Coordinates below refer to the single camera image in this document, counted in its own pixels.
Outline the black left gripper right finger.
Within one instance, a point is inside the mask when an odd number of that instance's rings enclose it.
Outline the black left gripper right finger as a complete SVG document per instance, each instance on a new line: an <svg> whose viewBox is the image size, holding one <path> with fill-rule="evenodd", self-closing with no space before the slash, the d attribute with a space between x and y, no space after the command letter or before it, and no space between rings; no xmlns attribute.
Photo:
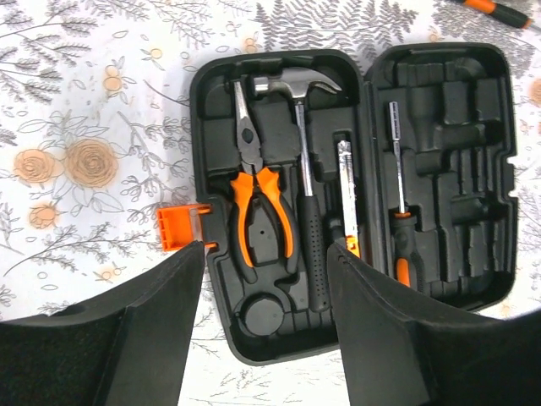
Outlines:
<svg viewBox="0 0 541 406"><path fill-rule="evenodd" d="M327 263L350 404L539 404L538 312L499 320L457 309L340 244Z"/></svg>

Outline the orange utility knife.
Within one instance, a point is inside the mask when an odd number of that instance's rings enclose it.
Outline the orange utility knife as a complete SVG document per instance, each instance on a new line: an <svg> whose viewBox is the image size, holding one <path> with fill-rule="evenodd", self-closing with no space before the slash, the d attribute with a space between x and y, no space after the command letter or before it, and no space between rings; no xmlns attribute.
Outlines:
<svg viewBox="0 0 541 406"><path fill-rule="evenodd" d="M349 141L340 140L337 143L337 158L346 247L351 253L360 258L361 247L358 238L355 183L352 170L352 148Z"/></svg>

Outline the orange black needle-nose pliers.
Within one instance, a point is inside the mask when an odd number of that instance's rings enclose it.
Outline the orange black needle-nose pliers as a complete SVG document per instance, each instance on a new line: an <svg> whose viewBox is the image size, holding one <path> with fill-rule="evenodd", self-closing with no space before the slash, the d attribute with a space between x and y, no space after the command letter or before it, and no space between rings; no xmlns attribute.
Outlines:
<svg viewBox="0 0 541 406"><path fill-rule="evenodd" d="M258 280L249 249L247 219L254 197L265 198L276 213L284 241L283 254L286 271L297 270L300 257L298 221L279 186L280 174L269 169L262 157L259 134L250 116L249 105L241 80L232 82L236 113L236 146L242 170L230 182L234 207L230 222L232 254L244 280L254 284Z"/></svg>

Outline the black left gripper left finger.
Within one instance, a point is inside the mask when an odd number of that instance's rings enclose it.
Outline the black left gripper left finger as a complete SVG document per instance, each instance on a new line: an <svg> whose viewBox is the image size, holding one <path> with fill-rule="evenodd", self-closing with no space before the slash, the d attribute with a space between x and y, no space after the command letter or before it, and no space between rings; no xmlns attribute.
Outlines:
<svg viewBox="0 0 541 406"><path fill-rule="evenodd" d="M53 315L1 325L3 405L176 405L205 269L189 244Z"/></svg>

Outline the small precision screwdriver by bag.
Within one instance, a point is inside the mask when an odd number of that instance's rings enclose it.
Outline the small precision screwdriver by bag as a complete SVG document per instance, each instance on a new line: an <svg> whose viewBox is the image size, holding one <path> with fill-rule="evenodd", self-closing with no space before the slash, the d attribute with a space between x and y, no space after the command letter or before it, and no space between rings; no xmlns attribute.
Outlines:
<svg viewBox="0 0 541 406"><path fill-rule="evenodd" d="M540 26L533 19L529 18L524 13L497 3L492 0L455 0L469 8L478 10L479 12L488 15L490 18L501 22L504 25L521 30L534 30L540 32Z"/></svg>

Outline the large black orange screwdriver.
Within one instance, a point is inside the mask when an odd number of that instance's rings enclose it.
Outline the large black orange screwdriver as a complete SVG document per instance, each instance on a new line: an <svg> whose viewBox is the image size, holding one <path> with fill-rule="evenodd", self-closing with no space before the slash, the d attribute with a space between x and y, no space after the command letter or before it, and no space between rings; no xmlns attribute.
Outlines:
<svg viewBox="0 0 541 406"><path fill-rule="evenodd" d="M391 220L395 246L396 279L409 288L418 292L424 290L424 264L418 253L415 237L417 218L409 211L405 200L402 152L401 152L401 125L399 106L397 101L388 104L391 127L391 143L393 155L396 159L396 178L398 191L398 206Z"/></svg>

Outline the floral table mat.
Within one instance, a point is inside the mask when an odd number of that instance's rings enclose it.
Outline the floral table mat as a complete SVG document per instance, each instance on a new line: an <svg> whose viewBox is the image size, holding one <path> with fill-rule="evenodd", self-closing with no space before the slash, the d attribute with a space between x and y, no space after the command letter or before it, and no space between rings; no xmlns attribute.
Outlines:
<svg viewBox="0 0 541 406"><path fill-rule="evenodd" d="M47 321L160 264L156 212L195 200L189 85L207 62L335 48L362 71L393 46L488 42L511 66L516 281L484 311L540 307L540 38L450 1L4 1L1 402L90 403L104 341Z"/></svg>

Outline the dark green tool case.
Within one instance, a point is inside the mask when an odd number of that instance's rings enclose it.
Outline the dark green tool case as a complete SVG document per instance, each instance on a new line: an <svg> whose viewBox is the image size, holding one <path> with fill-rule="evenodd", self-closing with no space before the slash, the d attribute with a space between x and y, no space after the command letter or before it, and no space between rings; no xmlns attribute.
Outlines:
<svg viewBox="0 0 541 406"><path fill-rule="evenodd" d="M466 311L501 301L516 269L517 202L510 192L516 152L510 66L495 46L475 42L413 44L379 55L366 73L331 49L219 58L203 66L190 90L197 201L157 212L165 250L191 239L197 222L227 343L248 365L270 365L335 349L331 307L309 308L300 233L297 270L286 271L276 213L254 197L247 219L258 280L247 283L232 254L230 182L242 170L236 146L232 82L241 80L265 165L280 174L282 195L298 221L303 193L300 139L292 100L254 93L253 77L285 68L320 71L342 90L312 88L305 124L314 194L325 248L344 243L337 143L352 148L361 257L396 279L391 220L398 206L389 102L398 102L405 200L417 218L423 293Z"/></svg>

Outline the steel claw hammer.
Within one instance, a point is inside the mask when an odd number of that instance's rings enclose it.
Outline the steel claw hammer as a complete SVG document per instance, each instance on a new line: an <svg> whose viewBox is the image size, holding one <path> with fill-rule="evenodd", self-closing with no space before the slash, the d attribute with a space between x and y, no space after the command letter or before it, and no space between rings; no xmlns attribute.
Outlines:
<svg viewBox="0 0 541 406"><path fill-rule="evenodd" d="M303 239L303 256L306 266L309 308L316 313L331 306L327 273L326 248L321 220L320 205L314 194L312 168L309 158L308 137L305 124L305 101L314 87L336 94L342 88L330 77L307 68L285 68L278 75L253 77L254 93L266 95L281 92L292 100L295 121L300 139L300 171L303 193L298 199L299 230Z"/></svg>

